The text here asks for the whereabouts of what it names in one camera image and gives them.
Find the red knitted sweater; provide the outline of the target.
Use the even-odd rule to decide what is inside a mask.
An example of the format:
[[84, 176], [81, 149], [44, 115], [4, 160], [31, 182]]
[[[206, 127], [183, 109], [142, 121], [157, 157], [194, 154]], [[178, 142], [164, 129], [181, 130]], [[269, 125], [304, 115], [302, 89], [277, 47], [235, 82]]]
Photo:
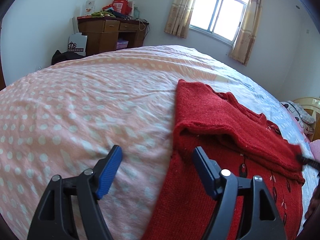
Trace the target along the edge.
[[180, 80], [176, 88], [173, 153], [144, 239], [200, 239], [216, 202], [206, 194], [193, 163], [193, 150], [240, 177], [263, 178], [288, 239], [302, 221], [302, 166], [298, 145], [276, 124], [238, 103], [230, 92]]

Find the pink pillow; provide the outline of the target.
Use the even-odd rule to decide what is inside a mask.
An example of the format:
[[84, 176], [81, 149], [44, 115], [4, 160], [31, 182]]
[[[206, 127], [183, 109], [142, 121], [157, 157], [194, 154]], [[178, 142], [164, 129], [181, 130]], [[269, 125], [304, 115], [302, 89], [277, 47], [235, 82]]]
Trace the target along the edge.
[[320, 161], [320, 140], [314, 140], [309, 144], [311, 153], [316, 161]]

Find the grey patterned pillow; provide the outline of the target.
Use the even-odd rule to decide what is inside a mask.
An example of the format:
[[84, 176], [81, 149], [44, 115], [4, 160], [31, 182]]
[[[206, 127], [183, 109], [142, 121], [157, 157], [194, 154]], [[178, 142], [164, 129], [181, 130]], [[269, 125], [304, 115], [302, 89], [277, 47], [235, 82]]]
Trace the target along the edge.
[[311, 116], [303, 107], [292, 101], [283, 101], [281, 104], [298, 122], [300, 128], [303, 129], [305, 135], [313, 135], [315, 132], [316, 119]]

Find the beige wooden headboard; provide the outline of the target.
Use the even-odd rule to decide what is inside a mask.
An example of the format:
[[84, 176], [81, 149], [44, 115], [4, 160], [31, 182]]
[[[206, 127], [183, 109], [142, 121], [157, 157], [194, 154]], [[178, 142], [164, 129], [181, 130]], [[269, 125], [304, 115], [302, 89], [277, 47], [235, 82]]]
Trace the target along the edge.
[[319, 139], [319, 98], [314, 97], [304, 97], [294, 100], [295, 103], [300, 104], [304, 110], [306, 110], [315, 120], [314, 124], [314, 133], [309, 135], [308, 138], [310, 141], [315, 141]]

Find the pink and blue dotted bedspread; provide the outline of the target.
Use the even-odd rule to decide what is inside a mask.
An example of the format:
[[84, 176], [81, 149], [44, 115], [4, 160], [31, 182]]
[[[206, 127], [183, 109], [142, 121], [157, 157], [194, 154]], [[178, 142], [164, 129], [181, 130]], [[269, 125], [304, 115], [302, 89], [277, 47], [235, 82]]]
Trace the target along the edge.
[[79, 175], [119, 145], [124, 158], [99, 205], [114, 239], [140, 239], [169, 166], [180, 79], [233, 93], [311, 156], [276, 98], [195, 49], [149, 46], [61, 62], [1, 91], [1, 215], [17, 238], [27, 238], [52, 176]]

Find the right beige curtain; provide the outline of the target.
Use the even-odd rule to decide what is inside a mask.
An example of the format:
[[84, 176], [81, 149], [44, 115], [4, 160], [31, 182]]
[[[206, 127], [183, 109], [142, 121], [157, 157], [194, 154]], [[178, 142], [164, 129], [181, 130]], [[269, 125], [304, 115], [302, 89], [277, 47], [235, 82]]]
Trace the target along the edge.
[[263, 0], [249, 0], [229, 57], [247, 66], [259, 29]]

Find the beige curtain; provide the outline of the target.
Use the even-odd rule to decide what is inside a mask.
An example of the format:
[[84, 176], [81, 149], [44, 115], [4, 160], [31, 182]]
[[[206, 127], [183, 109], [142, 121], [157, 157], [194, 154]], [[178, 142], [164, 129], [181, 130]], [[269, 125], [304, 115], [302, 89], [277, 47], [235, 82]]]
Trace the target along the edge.
[[259, 29], [263, 0], [249, 0], [229, 57], [247, 66]]
[[187, 38], [195, 0], [174, 0], [164, 32], [179, 38]]

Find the black bag on floor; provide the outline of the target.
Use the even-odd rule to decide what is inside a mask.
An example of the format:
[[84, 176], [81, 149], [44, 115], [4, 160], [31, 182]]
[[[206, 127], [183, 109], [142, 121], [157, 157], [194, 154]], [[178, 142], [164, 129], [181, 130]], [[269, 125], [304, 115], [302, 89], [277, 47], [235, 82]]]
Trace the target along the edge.
[[57, 63], [63, 62], [63, 61], [69, 61], [69, 60], [78, 60], [83, 59], [84, 56], [79, 55], [72, 51], [67, 51], [64, 53], [61, 53], [59, 50], [57, 50], [54, 55], [52, 56], [52, 62], [51, 65], [55, 65]]

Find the left beige curtain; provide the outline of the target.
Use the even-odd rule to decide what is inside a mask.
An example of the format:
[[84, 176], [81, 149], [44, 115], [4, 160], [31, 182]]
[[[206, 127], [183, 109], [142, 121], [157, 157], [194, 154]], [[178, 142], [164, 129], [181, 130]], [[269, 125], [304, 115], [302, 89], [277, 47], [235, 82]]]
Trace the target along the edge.
[[174, 0], [164, 32], [179, 38], [187, 38], [195, 0]]

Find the purple box under desk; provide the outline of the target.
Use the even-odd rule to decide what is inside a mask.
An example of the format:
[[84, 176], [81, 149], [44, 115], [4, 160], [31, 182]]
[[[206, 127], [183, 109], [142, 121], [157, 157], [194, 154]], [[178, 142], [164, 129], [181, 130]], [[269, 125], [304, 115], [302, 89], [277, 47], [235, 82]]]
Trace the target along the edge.
[[119, 39], [116, 44], [116, 50], [127, 48], [129, 42], [127, 40]]

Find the brown wooden desk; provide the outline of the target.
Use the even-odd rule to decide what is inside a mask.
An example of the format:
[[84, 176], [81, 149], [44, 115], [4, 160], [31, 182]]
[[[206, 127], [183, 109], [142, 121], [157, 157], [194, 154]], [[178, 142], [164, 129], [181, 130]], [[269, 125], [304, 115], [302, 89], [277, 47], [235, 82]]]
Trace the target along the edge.
[[124, 18], [80, 16], [77, 20], [79, 32], [87, 35], [87, 56], [115, 51], [119, 39], [129, 42], [127, 48], [141, 47], [149, 27], [144, 20]]

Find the green items on desk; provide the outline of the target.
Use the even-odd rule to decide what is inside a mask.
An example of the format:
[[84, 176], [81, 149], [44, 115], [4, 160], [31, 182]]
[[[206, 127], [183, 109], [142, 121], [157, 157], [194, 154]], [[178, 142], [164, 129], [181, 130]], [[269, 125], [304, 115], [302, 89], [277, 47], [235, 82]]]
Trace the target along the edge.
[[101, 17], [112, 17], [115, 18], [115, 15], [110, 11], [101, 10], [91, 14], [92, 18], [101, 18]]

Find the white box on desk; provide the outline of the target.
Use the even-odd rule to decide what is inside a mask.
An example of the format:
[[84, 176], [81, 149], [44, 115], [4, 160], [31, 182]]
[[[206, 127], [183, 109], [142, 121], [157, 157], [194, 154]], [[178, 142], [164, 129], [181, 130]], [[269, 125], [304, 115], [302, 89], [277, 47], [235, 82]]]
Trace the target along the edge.
[[95, 12], [95, 2], [96, 0], [87, 0], [82, 6], [81, 6], [81, 14], [80, 16], [89, 16], [92, 15]]

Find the red gift bag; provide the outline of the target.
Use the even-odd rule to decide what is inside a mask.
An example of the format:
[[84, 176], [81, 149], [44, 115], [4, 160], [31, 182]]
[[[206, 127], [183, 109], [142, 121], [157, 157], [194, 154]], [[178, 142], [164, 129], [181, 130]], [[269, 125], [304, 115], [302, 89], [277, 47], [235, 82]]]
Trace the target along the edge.
[[128, 0], [113, 0], [109, 5], [103, 7], [103, 10], [112, 9], [120, 14], [130, 16], [132, 12], [132, 2]]

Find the window with white frame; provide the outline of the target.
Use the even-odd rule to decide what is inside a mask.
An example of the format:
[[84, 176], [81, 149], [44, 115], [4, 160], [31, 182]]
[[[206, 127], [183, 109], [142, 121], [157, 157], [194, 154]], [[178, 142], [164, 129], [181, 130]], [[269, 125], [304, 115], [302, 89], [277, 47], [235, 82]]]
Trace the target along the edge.
[[190, 28], [232, 45], [249, 0], [195, 0]]

